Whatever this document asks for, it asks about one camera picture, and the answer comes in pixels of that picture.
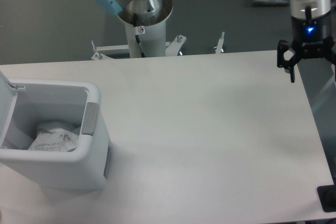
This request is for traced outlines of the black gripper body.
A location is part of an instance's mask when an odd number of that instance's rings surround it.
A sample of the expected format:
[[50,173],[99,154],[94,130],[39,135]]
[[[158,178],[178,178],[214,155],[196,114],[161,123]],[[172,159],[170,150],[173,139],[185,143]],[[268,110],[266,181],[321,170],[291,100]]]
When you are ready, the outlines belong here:
[[331,35],[331,13],[317,18],[310,22],[291,18],[293,42],[292,49],[297,59],[329,59],[328,38]]

